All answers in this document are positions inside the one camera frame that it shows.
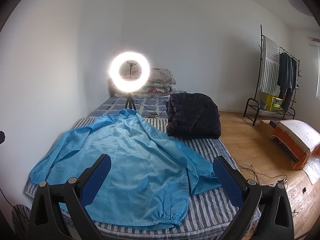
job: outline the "metal screw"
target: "metal screw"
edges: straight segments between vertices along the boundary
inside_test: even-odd
[[[46,182],[46,181],[41,181],[41,182],[39,183],[39,186],[40,186],[40,187],[44,187],[45,185],[47,185],[47,182]]]
[[[278,183],[278,188],[284,189],[284,185],[282,183]]]
[[[75,177],[72,177],[72,178],[68,179],[68,182],[70,184],[74,184],[74,183],[76,183],[76,181],[77,181],[77,178],[75,178]]]
[[[254,186],[256,185],[256,181],[254,179],[248,179],[248,184],[251,185],[251,186]]]

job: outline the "tripod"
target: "tripod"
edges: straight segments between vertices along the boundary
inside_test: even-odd
[[[137,111],[136,106],[134,105],[132,95],[130,93],[128,93],[128,97],[127,97],[127,101],[125,103],[124,109],[127,109],[128,104],[129,104],[129,109],[132,109],[132,107],[133,107],[133,109]]]
[[[128,63],[129,66],[130,66],[130,76],[129,76],[129,80],[131,80],[131,70],[132,70],[132,67],[133,67],[133,65],[136,65],[137,63],[136,63],[136,62],[129,61],[129,60],[127,61],[127,63]],[[124,109],[127,109],[128,104],[129,104],[129,109],[132,109],[132,106],[133,106],[133,109],[137,111],[136,106],[134,105],[134,101],[133,101],[133,98],[132,98],[131,93],[128,93],[127,101],[126,101],[126,103],[125,103]]]

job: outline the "clothing rack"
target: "clothing rack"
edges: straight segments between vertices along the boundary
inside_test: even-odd
[[[257,117],[259,115],[260,112],[263,112],[263,113],[268,113],[268,114],[276,114],[276,115],[282,115],[282,117],[272,117],[272,118],[276,118],[276,119],[281,119],[281,120],[284,120],[284,118],[286,116],[290,116],[292,117],[292,119],[295,118],[295,115],[296,115],[296,111],[293,109],[293,103],[295,103],[295,97],[296,97],[296,92],[297,90],[299,90],[299,86],[297,85],[296,88],[294,88],[294,95],[293,95],[293,99],[292,99],[292,102],[291,102],[291,106],[289,107],[289,109],[291,109],[293,111],[293,113],[291,113],[290,111],[283,111],[283,110],[280,110],[279,113],[277,112],[272,112],[272,111],[267,111],[267,110],[261,110],[260,109],[260,105],[259,105],[259,102],[257,101],[256,97],[257,97],[257,92],[258,92],[258,87],[259,87],[259,81],[260,81],[260,74],[261,74],[261,62],[262,62],[262,43],[263,43],[263,37],[264,35],[262,34],[262,25],[260,25],[260,32],[261,32],[261,45],[259,45],[260,47],[260,66],[259,66],[259,75],[258,75],[258,80],[257,80],[257,87],[256,87],[256,92],[254,94],[254,98],[249,98],[247,100],[247,104],[245,106],[245,110],[244,110],[244,114],[243,114],[243,117],[248,117],[251,121],[252,121],[252,125],[254,126],[256,121],[257,121]],[[283,52],[289,54],[292,58],[294,58],[294,60],[297,61],[298,63],[298,78],[301,77],[300,76],[300,60],[295,58],[293,55],[291,55],[287,50],[285,50],[284,48],[282,48],[281,46],[279,46]],[[252,105],[252,104],[249,104],[250,101],[253,101],[255,102],[257,105]],[[252,108],[256,114],[255,115],[247,115],[247,109],[248,107]],[[265,118],[271,118],[270,116],[259,116],[259,117],[265,117]]]

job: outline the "ring light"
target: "ring light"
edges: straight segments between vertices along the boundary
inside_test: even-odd
[[[126,81],[120,76],[119,69],[121,65],[128,60],[135,60],[140,64],[142,74],[139,79],[134,81]],[[120,54],[113,60],[110,67],[110,76],[115,86],[124,92],[133,92],[142,87],[147,82],[149,73],[150,67],[148,61],[143,55],[135,52],[125,52]]]

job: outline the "blue and white striped bedsheet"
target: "blue and white striped bedsheet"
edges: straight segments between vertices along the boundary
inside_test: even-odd
[[[82,118],[76,122],[72,127],[82,127],[95,120],[94,117]],[[167,119],[146,119],[159,130],[166,132]],[[190,139],[183,141],[203,157],[213,162],[213,159],[222,155],[228,163],[235,169],[238,169],[227,149],[220,139]],[[25,194],[30,198],[34,198],[36,194],[37,185],[33,185],[30,181],[27,183]],[[217,239],[223,231],[227,228],[233,217],[238,211],[234,207],[222,188],[217,188],[209,192],[202,193],[197,196],[191,196],[189,202],[189,210],[185,219],[182,221],[180,227],[168,228],[163,230],[138,230],[132,228],[125,228],[117,225],[110,225],[94,221],[99,231],[106,237],[106,239],[125,239],[125,240],[139,240],[139,239],[157,239],[157,240],[204,240]],[[62,211],[66,222],[73,226],[70,215],[66,211]],[[260,217],[260,212],[257,210],[252,224],[257,222]]]

